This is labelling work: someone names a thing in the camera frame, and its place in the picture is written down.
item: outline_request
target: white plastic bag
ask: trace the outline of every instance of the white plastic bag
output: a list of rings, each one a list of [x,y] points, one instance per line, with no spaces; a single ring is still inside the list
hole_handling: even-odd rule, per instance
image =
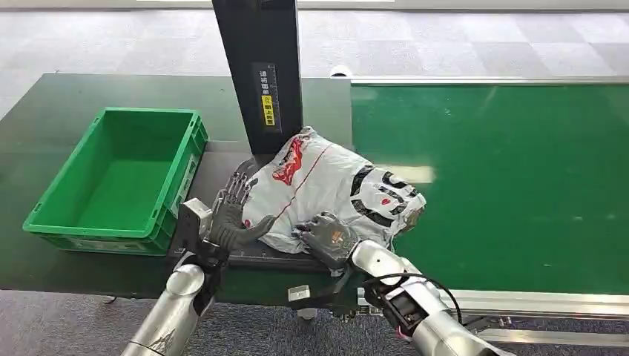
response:
[[[426,204],[412,185],[310,127],[293,136],[251,179],[258,182],[244,206],[244,224],[277,216],[261,240],[291,254],[304,250],[292,236],[293,227],[322,211],[339,217],[362,239],[388,248],[395,235],[415,225]]]

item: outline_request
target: green plastic crate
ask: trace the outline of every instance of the green plastic crate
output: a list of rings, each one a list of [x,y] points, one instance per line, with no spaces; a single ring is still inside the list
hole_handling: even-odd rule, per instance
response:
[[[163,256],[207,141],[193,110],[106,108],[23,229],[64,250]]]

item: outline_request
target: green conveyor belt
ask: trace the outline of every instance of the green conveyor belt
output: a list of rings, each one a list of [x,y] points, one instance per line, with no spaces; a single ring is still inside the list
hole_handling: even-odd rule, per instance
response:
[[[629,294],[629,88],[352,87],[357,151],[430,169],[397,252],[453,289]]]

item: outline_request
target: gray carpet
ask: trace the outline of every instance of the gray carpet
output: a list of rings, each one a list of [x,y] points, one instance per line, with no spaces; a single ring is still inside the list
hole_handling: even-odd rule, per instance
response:
[[[304,76],[627,76],[629,15],[300,11]],[[0,118],[44,72],[229,75],[211,10],[0,12]],[[0,355],[117,355],[154,303],[0,291]],[[189,355],[413,355],[380,317],[312,322],[220,304]],[[627,333],[627,322],[517,320],[523,329]],[[624,349],[508,346],[519,355]]]
[[[79,294],[0,292],[0,355],[118,355],[154,300]],[[514,320],[514,328],[628,333],[627,322]],[[518,355],[629,355],[625,349],[503,345]],[[218,303],[201,323],[185,355],[415,355],[382,317],[341,323],[326,311],[311,321],[282,307]]]

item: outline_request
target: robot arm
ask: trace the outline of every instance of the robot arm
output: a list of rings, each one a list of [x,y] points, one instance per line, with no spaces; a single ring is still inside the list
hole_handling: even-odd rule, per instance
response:
[[[194,198],[180,206],[177,229],[196,237],[181,257],[149,315],[122,356],[181,355],[201,317],[214,302],[229,252],[269,232],[274,218],[253,227],[242,223],[243,204],[255,182],[247,184],[244,162],[221,190],[212,208]]]
[[[362,241],[330,213],[297,227],[311,254],[332,269],[345,265],[369,278],[366,299],[423,356],[504,356],[465,329],[440,298],[439,290],[406,258],[373,241]]]

